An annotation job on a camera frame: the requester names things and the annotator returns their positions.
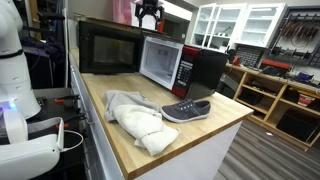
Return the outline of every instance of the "shoelace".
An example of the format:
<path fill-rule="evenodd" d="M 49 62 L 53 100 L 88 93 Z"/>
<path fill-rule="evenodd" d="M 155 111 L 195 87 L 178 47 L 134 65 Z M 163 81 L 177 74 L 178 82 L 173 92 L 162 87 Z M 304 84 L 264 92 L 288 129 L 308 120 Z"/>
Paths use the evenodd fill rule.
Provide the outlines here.
<path fill-rule="evenodd" d="M 192 99 L 185 99 L 178 104 L 180 110 L 186 110 L 193 107 Z"/>

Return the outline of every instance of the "floor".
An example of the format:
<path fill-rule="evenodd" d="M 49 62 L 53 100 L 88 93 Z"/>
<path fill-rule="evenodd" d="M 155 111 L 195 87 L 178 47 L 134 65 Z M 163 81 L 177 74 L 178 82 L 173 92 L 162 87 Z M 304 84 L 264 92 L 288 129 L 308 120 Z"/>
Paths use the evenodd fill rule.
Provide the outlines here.
<path fill-rule="evenodd" d="M 214 180 L 320 179 L 320 143 L 307 152 L 243 121 Z"/>

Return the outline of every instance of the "shoe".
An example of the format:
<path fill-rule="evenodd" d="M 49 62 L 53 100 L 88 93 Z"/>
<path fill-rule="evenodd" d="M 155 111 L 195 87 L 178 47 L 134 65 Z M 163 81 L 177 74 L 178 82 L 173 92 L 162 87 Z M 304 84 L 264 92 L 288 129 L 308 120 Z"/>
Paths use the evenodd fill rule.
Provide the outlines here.
<path fill-rule="evenodd" d="M 210 107 L 209 101 L 193 102 L 192 99 L 185 99 L 177 104 L 163 106 L 161 108 L 161 114 L 172 122 L 184 123 L 207 118 Z"/>

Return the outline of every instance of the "white cabinet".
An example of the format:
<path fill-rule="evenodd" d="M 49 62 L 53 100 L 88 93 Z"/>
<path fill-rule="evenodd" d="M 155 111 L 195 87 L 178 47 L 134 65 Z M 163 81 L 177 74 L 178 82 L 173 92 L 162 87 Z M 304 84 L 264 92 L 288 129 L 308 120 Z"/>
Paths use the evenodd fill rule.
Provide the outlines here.
<path fill-rule="evenodd" d="M 190 44 L 225 51 L 240 27 L 246 4 L 209 4 L 200 6 Z"/>
<path fill-rule="evenodd" d="M 197 19 L 191 35 L 191 45 L 196 47 L 204 46 L 204 40 L 208 37 L 209 26 L 211 25 L 215 8 L 215 3 L 199 7 Z"/>
<path fill-rule="evenodd" d="M 285 8 L 285 3 L 249 5 L 235 42 L 267 48 Z"/>

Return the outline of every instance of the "microwave window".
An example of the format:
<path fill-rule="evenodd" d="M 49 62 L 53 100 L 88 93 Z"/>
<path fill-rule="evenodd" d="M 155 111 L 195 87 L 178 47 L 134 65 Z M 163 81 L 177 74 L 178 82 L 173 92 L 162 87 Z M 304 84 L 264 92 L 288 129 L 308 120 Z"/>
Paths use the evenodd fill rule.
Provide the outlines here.
<path fill-rule="evenodd" d="M 130 65 L 133 58 L 133 42 L 95 36 L 94 63 Z"/>

